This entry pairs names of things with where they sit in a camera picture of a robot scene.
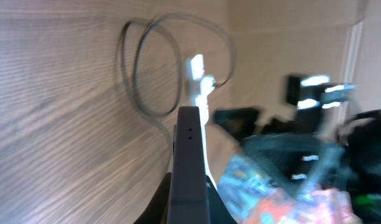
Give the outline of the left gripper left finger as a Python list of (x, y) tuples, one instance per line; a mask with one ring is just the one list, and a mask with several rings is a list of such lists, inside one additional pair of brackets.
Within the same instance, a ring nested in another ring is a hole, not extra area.
[(172, 173), (167, 172), (149, 204), (134, 224), (161, 224), (167, 222), (168, 199)]

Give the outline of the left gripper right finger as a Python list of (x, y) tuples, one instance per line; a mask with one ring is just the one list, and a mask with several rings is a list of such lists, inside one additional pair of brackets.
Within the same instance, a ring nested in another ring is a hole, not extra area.
[(208, 207), (211, 224), (237, 224), (229, 213), (224, 202), (218, 194), (209, 176), (206, 176), (206, 189), (208, 193)]

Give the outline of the blue Galaxy smartphone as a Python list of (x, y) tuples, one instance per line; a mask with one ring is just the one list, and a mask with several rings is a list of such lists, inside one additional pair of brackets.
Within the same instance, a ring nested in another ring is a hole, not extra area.
[(200, 111), (194, 106), (178, 110), (167, 222), (210, 223)]

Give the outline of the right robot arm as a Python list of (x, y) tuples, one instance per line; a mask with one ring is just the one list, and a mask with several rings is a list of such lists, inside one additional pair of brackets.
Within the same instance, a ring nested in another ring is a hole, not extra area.
[(292, 119), (257, 126), (260, 110), (216, 110), (213, 121), (240, 146), (218, 184), (238, 223), (381, 223), (381, 110), (348, 117), (331, 139), (319, 131), (331, 108), (352, 101), (351, 83), (289, 74)]

